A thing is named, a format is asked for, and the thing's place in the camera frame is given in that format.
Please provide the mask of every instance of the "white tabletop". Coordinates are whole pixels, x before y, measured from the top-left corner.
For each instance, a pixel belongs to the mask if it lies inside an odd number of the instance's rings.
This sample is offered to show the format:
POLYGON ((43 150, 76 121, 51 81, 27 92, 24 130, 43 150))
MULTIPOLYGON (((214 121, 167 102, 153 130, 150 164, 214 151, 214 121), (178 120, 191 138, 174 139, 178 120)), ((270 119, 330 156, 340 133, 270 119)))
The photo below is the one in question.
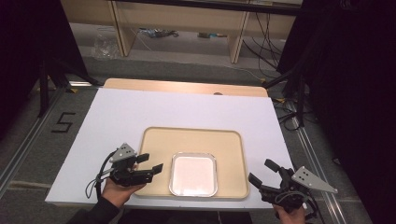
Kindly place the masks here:
MULTIPOLYGON (((57 205, 96 203, 95 192, 88 199, 85 188, 95 178, 105 158, 124 142, 138 150, 143 133, 149 127, 236 131, 242 137, 247 172, 270 187, 279 188, 281 178, 264 165, 266 159, 285 168, 292 167, 270 98, 100 89, 46 202, 57 205)), ((200 210, 272 207, 261 198, 259 191, 250 185, 249 195, 243 200, 133 195, 125 205, 200 210)))

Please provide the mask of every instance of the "black cable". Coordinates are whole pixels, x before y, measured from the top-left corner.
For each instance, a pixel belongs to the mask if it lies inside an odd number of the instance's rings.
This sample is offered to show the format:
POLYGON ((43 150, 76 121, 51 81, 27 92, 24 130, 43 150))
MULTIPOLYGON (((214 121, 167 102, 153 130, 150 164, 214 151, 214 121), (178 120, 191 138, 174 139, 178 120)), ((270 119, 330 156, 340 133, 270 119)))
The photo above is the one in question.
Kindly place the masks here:
POLYGON ((114 155, 114 153, 116 153, 116 151, 113 151, 110 154, 108 154, 107 158, 105 159, 105 161, 102 164, 102 167, 100 168, 99 174, 95 178, 95 181, 96 181, 96 184, 95 184, 96 196, 97 196, 98 199, 102 195, 101 186, 102 186, 102 182, 105 180, 105 178, 102 179, 103 171, 105 170, 105 166, 106 166, 108 160, 110 160, 110 158, 114 155))
POLYGON ((248 44, 245 42, 245 40, 242 40, 242 42, 245 44, 245 46, 247 47, 247 49, 249 49, 252 53, 254 53, 257 57, 259 57, 259 59, 262 59, 263 61, 265 61, 266 63, 268 63, 271 67, 276 69, 276 66, 273 65, 272 63, 270 63, 268 60, 266 60, 265 58, 263 58, 259 53, 257 53, 256 51, 254 51, 253 49, 251 49, 248 44))
POLYGON ((320 209, 319 209, 319 206, 318 206, 318 203, 317 203, 317 201, 315 200, 315 198, 314 198, 314 197, 311 197, 311 198, 312 198, 312 201, 314 202, 315 206, 317 207, 317 210, 318 210, 318 213, 319 213, 320 220, 322 221, 322 223, 323 223, 323 224, 325 224, 325 222, 324 222, 324 218, 323 218, 323 215, 322 215, 322 214, 321 214, 321 212, 320 212, 320 209))
POLYGON ((257 41, 254 39, 253 36, 251 36, 251 39, 253 40, 253 42, 254 42, 257 46, 261 47, 261 45, 260 45, 259 43, 257 43, 257 41))

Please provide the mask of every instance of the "gray carpet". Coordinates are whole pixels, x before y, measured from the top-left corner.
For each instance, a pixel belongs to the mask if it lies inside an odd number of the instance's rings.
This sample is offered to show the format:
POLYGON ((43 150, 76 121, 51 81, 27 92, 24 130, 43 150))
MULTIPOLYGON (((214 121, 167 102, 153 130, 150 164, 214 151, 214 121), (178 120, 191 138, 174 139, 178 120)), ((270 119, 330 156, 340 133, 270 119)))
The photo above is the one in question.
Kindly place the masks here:
MULTIPOLYGON (((264 77, 259 70, 255 69, 249 70, 254 74, 253 76, 245 71, 227 67, 197 64, 126 62, 123 60, 98 62, 93 58, 84 58, 84 62, 91 76, 101 81, 105 81, 109 77, 126 77, 260 86, 260 81, 254 76, 264 77)), ((277 76, 275 72, 266 71, 266 74, 277 76)), ((73 80, 77 79, 73 76, 70 76, 70 78, 73 80)), ((268 90, 269 95, 280 97, 282 85, 279 84, 268 90)), ((0 223, 65 223, 77 211, 77 208, 56 207, 52 204, 47 204, 44 202, 44 199, 48 187, 53 183, 68 150, 73 144, 78 129, 90 108, 95 94, 95 88, 80 88, 77 93, 63 93, 60 100, 53 107, 41 134, 36 139, 28 157, 14 178, 14 181, 44 185, 39 188, 14 185, 13 188, 9 188, 0 201, 0 223), (74 113, 73 115, 64 115, 63 119, 73 124, 70 126, 68 132, 55 133, 54 131, 66 130, 67 125, 57 124, 58 119, 64 112, 74 113)), ((12 156, 12 151, 19 146, 27 130, 34 122, 34 115, 37 114, 37 104, 38 98, 34 95, 30 99, 28 106, 25 107, 25 111, 21 112, 19 120, 14 123, 9 136, 2 140, 2 150, 0 151, 0 158, 2 158, 0 165, 2 168, 6 167, 7 158, 12 156)), ((276 113, 278 116, 285 114, 282 109, 277 109, 276 113)), ((371 223, 346 173, 341 166, 332 162, 333 154, 331 146, 326 141, 326 136, 320 129, 320 125, 315 122, 315 115, 307 114, 304 118, 305 130, 319 157, 329 183, 339 190, 336 198, 342 206, 347 222, 371 223)), ((291 127, 291 125, 291 123, 286 123, 286 127, 291 127)), ((297 166, 304 165, 309 169, 307 157, 304 154, 297 132, 288 131, 283 125, 281 125, 281 129, 292 161, 297 166)), ((314 195, 317 198, 319 209, 326 223, 333 223, 321 194, 315 192, 314 195)), ((251 212, 251 217, 255 224, 279 223, 272 209, 253 211, 251 212)), ((312 220, 311 222, 321 223, 319 219, 312 220)))

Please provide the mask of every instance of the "hand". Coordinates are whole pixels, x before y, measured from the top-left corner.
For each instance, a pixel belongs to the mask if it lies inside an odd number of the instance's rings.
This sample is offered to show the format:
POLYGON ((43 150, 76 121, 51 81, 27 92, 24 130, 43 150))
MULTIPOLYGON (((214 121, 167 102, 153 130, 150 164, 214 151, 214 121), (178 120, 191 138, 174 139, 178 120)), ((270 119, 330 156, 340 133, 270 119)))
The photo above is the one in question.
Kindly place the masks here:
POLYGON ((117 185, 110 178, 106 179, 105 188, 102 192, 102 197, 107 199, 112 204, 116 205, 118 208, 122 207, 126 202, 128 202, 129 198, 133 193, 145 187, 146 184, 136 185, 131 187, 123 187, 121 185, 117 185))
POLYGON ((287 213, 283 207, 273 204, 274 209, 279 214, 279 219, 282 224, 305 224, 305 210, 301 206, 299 209, 294 209, 287 213))

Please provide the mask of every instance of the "beige tray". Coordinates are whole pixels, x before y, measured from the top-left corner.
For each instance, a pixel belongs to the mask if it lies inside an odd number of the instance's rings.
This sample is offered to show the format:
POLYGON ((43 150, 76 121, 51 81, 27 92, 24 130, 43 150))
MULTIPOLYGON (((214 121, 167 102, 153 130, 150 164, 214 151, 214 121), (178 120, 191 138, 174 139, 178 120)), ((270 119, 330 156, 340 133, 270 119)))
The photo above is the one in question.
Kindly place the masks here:
POLYGON ((152 127, 145 130, 140 154, 149 160, 139 170, 163 163, 163 171, 135 194, 139 196, 174 196, 170 189, 172 158, 178 152, 210 153, 216 158, 218 191, 214 198, 243 199, 249 185, 242 140, 234 131, 152 127))

